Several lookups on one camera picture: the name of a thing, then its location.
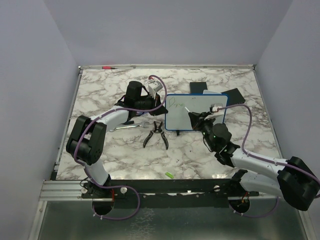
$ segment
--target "blue whiteboard frame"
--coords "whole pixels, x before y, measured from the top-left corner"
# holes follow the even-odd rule
[[[190,93],[169,93],[167,94],[166,96],[185,96],[185,95],[188,95],[188,96],[226,96],[227,99],[226,99],[226,105],[228,106],[228,102],[229,102],[229,96],[227,94],[224,94],[224,93],[220,93],[220,94],[202,94],[202,93],[199,93],[199,94],[190,94]],[[167,108],[167,99],[165,100],[164,102],[165,104],[165,108]],[[225,118],[226,118],[226,113],[227,113],[227,109],[224,111],[224,115],[223,115],[223,120],[222,120],[222,123],[225,122]],[[167,114],[164,115],[164,128],[165,130],[167,131],[190,131],[190,132],[194,132],[194,130],[189,130],[189,129],[185,129],[185,130],[172,130],[172,129],[167,129],[167,126],[166,126],[166,123],[167,123]]]

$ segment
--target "pliers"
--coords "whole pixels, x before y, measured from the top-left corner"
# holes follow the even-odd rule
[[[168,140],[167,140],[167,138],[165,136],[165,132],[161,129],[163,122],[161,122],[159,126],[157,126],[156,121],[154,121],[153,124],[154,124],[154,129],[150,131],[149,135],[144,140],[143,148],[146,147],[147,143],[149,142],[151,137],[154,135],[154,133],[158,133],[158,134],[161,134],[161,137],[162,137],[162,139],[164,141],[164,144],[165,144],[165,148],[168,150],[169,143],[168,143]]]

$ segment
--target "whiteboard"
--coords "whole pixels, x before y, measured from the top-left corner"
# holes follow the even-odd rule
[[[165,108],[168,113],[165,115],[165,129],[168,131],[192,131],[187,107],[190,112],[209,112],[212,104],[226,106],[228,95],[226,94],[168,94],[165,100]],[[224,115],[218,116],[213,124],[222,124]]]

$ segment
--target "green object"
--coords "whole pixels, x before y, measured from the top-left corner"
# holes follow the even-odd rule
[[[166,172],[165,175],[171,179],[175,178],[170,172]]]

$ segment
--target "metal frame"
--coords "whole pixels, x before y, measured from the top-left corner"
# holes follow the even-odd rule
[[[76,83],[76,88],[75,88],[75,91],[73,94],[72,103],[71,103],[69,113],[67,116],[67,121],[65,124],[59,152],[58,152],[58,155],[57,155],[57,158],[55,161],[55,163],[56,163],[55,168],[54,168],[55,170],[58,170],[58,166],[60,163],[62,149],[63,149],[64,142],[65,142],[65,139],[67,136],[68,126],[69,126],[71,114],[72,114],[72,111],[73,111],[73,108],[75,105],[76,96],[78,93],[83,70],[88,70],[88,69],[102,70],[103,69],[102,67],[103,67],[103,65],[79,66],[79,75],[78,75],[78,79],[77,79],[77,83]],[[268,109],[265,105],[265,99],[263,97],[263,94],[262,94],[262,91],[261,91],[261,88],[260,88],[260,85],[258,82],[257,74],[255,71],[255,67],[253,65],[174,65],[174,64],[161,64],[161,65],[153,65],[153,64],[136,64],[136,65],[134,65],[133,64],[132,65],[132,64],[125,64],[125,65],[109,65],[109,67],[113,67],[113,68],[117,68],[117,69],[136,69],[136,68],[141,68],[141,69],[148,69],[148,68],[152,68],[152,69],[164,69],[164,68],[166,68],[166,69],[176,69],[176,68],[180,68],[180,69],[181,68],[185,68],[185,69],[198,69],[198,68],[233,69],[233,68],[237,68],[237,69],[251,69],[251,70],[253,70],[254,77],[257,82],[258,89],[260,91],[260,95],[262,98],[262,102],[263,102],[263,105],[264,105],[264,108],[267,113],[267,117],[268,117],[268,120],[269,120],[269,123],[271,126],[272,134],[275,139],[275,144],[278,149],[279,155],[282,158],[282,153],[281,153],[281,148],[280,148],[280,145],[278,142],[278,138],[277,138],[273,123],[271,121]],[[36,214],[35,214],[34,221],[33,221],[32,228],[31,228],[31,232],[29,235],[29,240],[38,239],[38,237],[39,237],[48,201],[92,201],[92,200],[111,201],[110,198],[82,199],[81,198],[82,187],[80,186],[79,183],[80,183],[80,181],[76,181],[76,180],[75,181],[44,181],[44,183],[42,185],[40,197],[39,197],[39,203],[37,206]],[[267,194],[261,194],[260,196],[252,197],[252,198],[259,198],[259,199],[273,198],[273,196],[270,196]],[[229,199],[239,199],[239,198],[238,197],[230,197]],[[298,211],[298,212],[299,212],[301,222],[302,222],[302,225],[305,230],[307,238],[309,240],[316,240],[317,239],[316,233],[315,233],[313,224],[311,222],[311,218],[309,216],[309,213],[307,211]]]

